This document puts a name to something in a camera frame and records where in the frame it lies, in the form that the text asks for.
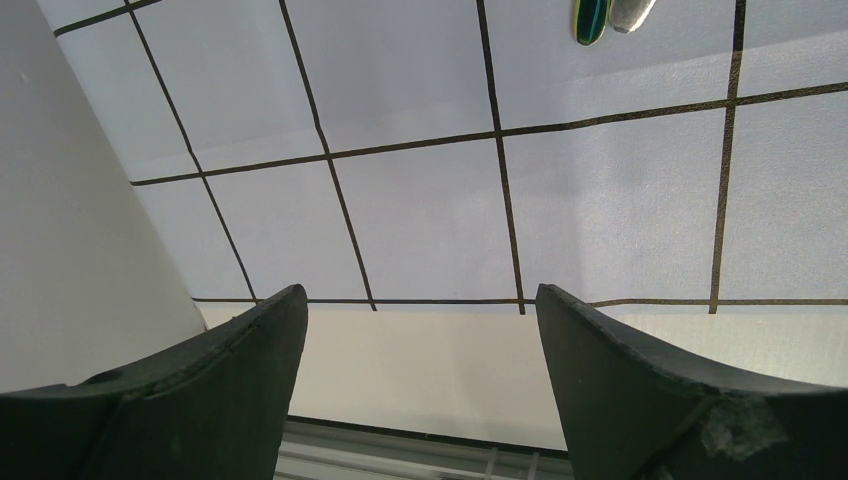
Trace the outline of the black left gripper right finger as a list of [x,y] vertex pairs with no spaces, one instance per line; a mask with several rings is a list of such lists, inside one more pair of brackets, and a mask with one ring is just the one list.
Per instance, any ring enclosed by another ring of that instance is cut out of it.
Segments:
[[535,297],[578,479],[843,479],[847,392],[726,365],[553,284]]

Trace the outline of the iridescent rainbow fork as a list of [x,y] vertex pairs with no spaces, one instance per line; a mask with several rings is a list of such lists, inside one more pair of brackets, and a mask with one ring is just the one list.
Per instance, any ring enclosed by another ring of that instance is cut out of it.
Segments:
[[603,35],[608,20],[610,0],[576,0],[573,15],[574,36],[582,46],[595,44]]

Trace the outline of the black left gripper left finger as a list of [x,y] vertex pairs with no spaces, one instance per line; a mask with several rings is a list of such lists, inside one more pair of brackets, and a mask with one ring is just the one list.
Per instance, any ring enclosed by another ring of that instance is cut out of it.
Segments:
[[1,397],[5,479],[270,479],[308,326],[294,284],[97,374]]

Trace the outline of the white checked tablecloth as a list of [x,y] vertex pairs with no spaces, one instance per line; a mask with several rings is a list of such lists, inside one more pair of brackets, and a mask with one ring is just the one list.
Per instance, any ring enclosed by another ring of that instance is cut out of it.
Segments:
[[847,5],[43,1],[201,306],[845,312]]

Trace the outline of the silver metal fork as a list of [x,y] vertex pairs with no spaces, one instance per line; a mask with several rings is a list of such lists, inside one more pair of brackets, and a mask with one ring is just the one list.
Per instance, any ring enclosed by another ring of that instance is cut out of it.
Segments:
[[608,23],[618,33],[632,33],[642,26],[655,3],[656,0],[613,0]]

